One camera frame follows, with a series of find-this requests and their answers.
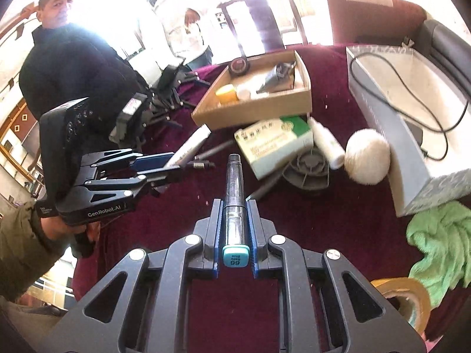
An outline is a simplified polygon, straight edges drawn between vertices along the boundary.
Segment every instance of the person in white jacket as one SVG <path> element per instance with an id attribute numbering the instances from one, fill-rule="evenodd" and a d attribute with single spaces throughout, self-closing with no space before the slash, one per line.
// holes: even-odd
<path id="1" fill-rule="evenodd" d="M 206 14 L 217 0 L 149 0 L 162 23 L 166 40 L 173 52 L 184 59 L 188 69 L 211 65 L 213 52 L 209 47 L 211 24 Z"/>

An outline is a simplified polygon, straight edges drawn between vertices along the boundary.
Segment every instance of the black cable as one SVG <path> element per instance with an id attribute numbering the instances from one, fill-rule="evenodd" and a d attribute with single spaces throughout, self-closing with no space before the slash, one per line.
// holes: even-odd
<path id="1" fill-rule="evenodd" d="M 370 55 L 370 56 L 373 56 L 373 57 L 376 57 L 376 58 L 379 58 L 380 60 L 383 60 L 384 62 L 386 62 L 390 67 L 391 69 L 394 71 L 394 73 L 397 75 L 397 77 L 399 78 L 399 80 L 401 81 L 402 85 L 406 88 L 406 90 L 409 92 L 409 94 L 411 94 L 411 96 L 413 96 L 413 98 L 418 102 L 420 103 L 420 105 L 422 105 L 422 107 L 427 110 L 427 112 L 430 114 L 430 116 L 435 120 L 435 122 L 437 123 L 437 125 L 439 126 L 439 130 L 437 129 L 434 129 L 428 125 L 426 125 L 425 123 L 423 123 L 422 121 L 418 120 L 417 118 L 407 114 L 406 112 L 404 112 L 403 110 L 401 110 L 400 108 L 398 108 L 397 106 L 394 106 L 392 105 L 389 101 L 387 101 L 386 99 L 384 99 L 382 96 L 376 94 L 374 91 L 370 90 L 367 86 L 365 86 L 362 82 L 360 82 L 358 80 L 358 78 L 355 76 L 355 74 L 353 73 L 353 62 L 358 60 L 359 58 L 362 58 L 364 56 L 367 56 L 367 55 Z M 400 76 L 399 72 L 397 71 L 397 69 L 394 67 L 394 65 L 389 61 L 387 60 L 385 57 L 381 56 L 380 54 L 377 54 L 377 53 L 372 53 L 370 51 L 367 51 L 365 53 L 361 53 L 357 56 L 355 56 L 352 61 L 350 62 L 349 64 L 349 70 L 350 70 L 350 74 L 352 76 L 352 78 L 356 81 L 356 83 L 358 83 L 363 89 L 365 89 L 369 94 L 371 94 L 372 96 L 374 96 L 374 98 L 380 100 L 381 102 L 383 102 L 385 105 L 387 105 L 389 108 L 391 108 L 392 110 L 394 110 L 395 112 L 397 113 L 400 113 L 402 115 L 404 115 L 406 118 L 408 118 L 409 120 L 415 122 L 416 124 L 418 124 L 419 126 L 422 126 L 423 128 L 429 130 L 430 132 L 433 132 L 433 133 L 440 133 L 440 134 L 443 134 L 443 137 L 445 138 L 445 144 L 446 144 L 446 148 L 445 148 L 445 152 L 444 152 L 444 155 L 441 157 L 441 158 L 434 158 L 433 156 L 430 156 L 428 155 L 428 152 L 424 149 L 421 148 L 422 152 L 424 153 L 424 156 L 426 158 L 429 158 L 431 160 L 435 160 L 435 161 L 441 161 L 443 160 L 447 154 L 448 154 L 448 137 L 447 137 L 447 133 L 450 132 L 450 131 L 453 131 L 459 124 L 460 122 L 462 121 L 463 117 L 465 116 L 466 114 L 466 111 L 468 109 L 468 101 L 466 101 L 466 104 L 465 104 L 465 109 L 463 110 L 460 118 L 458 119 L 458 121 L 453 125 L 451 126 L 450 128 L 448 129 L 444 129 L 443 126 L 441 125 L 439 119 L 435 116 L 435 114 L 433 114 L 432 110 L 429 109 L 429 107 L 420 99 L 418 98 L 410 89 L 409 87 L 406 85 L 406 83 L 404 82 L 404 80 L 402 79 L 402 77 Z"/>

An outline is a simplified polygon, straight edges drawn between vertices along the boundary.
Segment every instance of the light green towel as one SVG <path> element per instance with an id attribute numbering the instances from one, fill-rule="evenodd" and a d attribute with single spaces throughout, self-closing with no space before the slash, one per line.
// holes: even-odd
<path id="1" fill-rule="evenodd" d="M 457 201 L 416 214 L 406 231 L 407 242 L 425 255 L 409 277 L 428 290 L 432 307 L 440 305 L 448 288 L 471 282 L 471 211 Z"/>

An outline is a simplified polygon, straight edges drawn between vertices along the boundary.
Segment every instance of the blue jeans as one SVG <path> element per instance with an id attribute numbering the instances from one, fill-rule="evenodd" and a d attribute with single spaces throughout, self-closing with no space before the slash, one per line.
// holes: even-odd
<path id="1" fill-rule="evenodd" d="M 202 68 L 203 66 L 211 65 L 212 61 L 213 61 L 213 52 L 211 51 L 211 48 L 208 46 L 203 54 L 201 54 L 199 57 L 195 58 L 193 61 L 190 61 L 189 63 L 185 65 L 185 67 L 188 68 L 188 70 L 186 71 L 192 71 L 192 70 Z"/>

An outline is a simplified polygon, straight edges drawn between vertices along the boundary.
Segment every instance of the box on shelf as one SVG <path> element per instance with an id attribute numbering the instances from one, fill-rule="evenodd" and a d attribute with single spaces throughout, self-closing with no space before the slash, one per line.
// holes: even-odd
<path id="1" fill-rule="evenodd" d="M 194 122 L 206 124 L 211 130 L 237 125 L 246 125 L 263 119 L 306 114 L 312 111 L 311 81 L 309 74 L 296 51 L 285 50 L 249 57 L 250 71 L 245 76 L 232 78 L 225 68 L 208 89 L 192 113 Z M 256 90 L 265 81 L 265 76 L 280 62 L 296 61 L 294 88 L 278 93 L 260 94 L 259 98 L 219 105 L 216 91 L 233 84 L 237 88 L 244 84 Z"/>
<path id="2" fill-rule="evenodd" d="M 259 180 L 314 146 L 311 128 L 299 116 L 263 120 L 234 137 Z"/>
<path id="3" fill-rule="evenodd" d="M 409 48 L 392 46 L 351 46 L 347 62 L 362 53 L 384 56 L 401 75 L 406 85 L 434 113 L 444 129 L 460 118 L 466 97 L 452 81 L 428 59 Z M 427 110 L 402 85 L 391 67 L 374 56 L 364 56 L 352 65 L 356 78 L 371 91 L 402 109 L 433 129 L 439 125 Z M 421 148 L 434 158 L 446 150 L 442 133 L 422 128 L 419 146 L 406 121 L 385 103 L 363 89 L 352 78 L 349 68 L 349 88 L 368 125 L 383 134 L 391 147 L 389 184 L 397 216 L 413 214 L 460 198 L 471 192 L 471 115 L 465 113 L 458 127 L 447 133 L 448 152 L 442 161 L 423 155 Z"/>

